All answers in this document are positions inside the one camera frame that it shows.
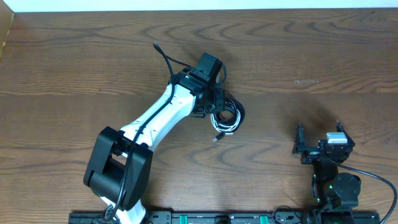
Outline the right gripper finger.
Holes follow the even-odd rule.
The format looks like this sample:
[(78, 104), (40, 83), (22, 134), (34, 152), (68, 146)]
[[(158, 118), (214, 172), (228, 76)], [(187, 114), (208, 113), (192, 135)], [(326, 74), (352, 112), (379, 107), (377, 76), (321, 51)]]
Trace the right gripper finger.
[(338, 132), (342, 132), (345, 134), (346, 138), (347, 138), (347, 144), (350, 146), (354, 146), (354, 141), (351, 139), (351, 137), (348, 135), (348, 133), (345, 131), (343, 125), (339, 122), (336, 121), (336, 130)]
[(296, 137), (292, 148), (292, 154), (301, 154), (305, 149), (305, 137), (301, 123), (296, 126)]

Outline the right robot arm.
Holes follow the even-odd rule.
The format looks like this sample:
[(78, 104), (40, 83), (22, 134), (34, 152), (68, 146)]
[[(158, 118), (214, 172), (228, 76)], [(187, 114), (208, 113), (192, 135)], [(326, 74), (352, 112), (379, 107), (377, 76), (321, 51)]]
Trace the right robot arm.
[(293, 154), (300, 154), (300, 162), (313, 167), (312, 194), (318, 207), (306, 212), (305, 223), (354, 223), (353, 208), (358, 206), (361, 179), (357, 175), (339, 172), (341, 165), (353, 151), (354, 141), (341, 123), (336, 131), (326, 133), (317, 146), (306, 144), (303, 127), (296, 126)]

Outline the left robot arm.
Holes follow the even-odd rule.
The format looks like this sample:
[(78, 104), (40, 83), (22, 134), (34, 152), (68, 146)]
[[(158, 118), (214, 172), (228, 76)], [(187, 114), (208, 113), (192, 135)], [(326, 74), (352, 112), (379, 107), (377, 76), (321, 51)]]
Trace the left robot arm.
[(99, 223), (140, 223), (141, 197), (149, 182), (156, 147), (182, 119), (204, 118), (223, 107), (218, 75), (224, 64), (204, 53), (196, 67), (172, 73), (163, 95), (140, 117), (97, 136), (83, 183), (107, 203)]

